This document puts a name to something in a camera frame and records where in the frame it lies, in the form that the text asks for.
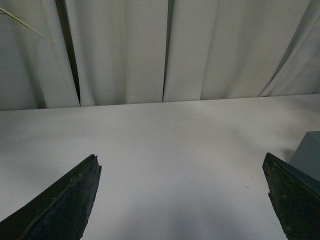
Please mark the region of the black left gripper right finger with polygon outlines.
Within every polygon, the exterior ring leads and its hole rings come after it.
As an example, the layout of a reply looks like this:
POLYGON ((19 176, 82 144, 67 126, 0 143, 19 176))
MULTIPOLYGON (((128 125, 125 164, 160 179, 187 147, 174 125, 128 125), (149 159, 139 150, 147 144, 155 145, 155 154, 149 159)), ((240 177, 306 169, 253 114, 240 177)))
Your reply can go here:
POLYGON ((320 182, 271 153, 262 169, 269 199, 289 240, 320 238, 320 182))

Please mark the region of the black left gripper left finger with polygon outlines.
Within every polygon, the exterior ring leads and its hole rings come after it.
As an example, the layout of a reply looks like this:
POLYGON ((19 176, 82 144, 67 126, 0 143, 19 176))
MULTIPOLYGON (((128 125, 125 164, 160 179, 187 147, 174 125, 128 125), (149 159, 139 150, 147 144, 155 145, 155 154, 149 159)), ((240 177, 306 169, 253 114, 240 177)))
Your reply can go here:
POLYGON ((89 221, 102 167, 91 154, 0 223, 2 240, 79 240, 89 221))

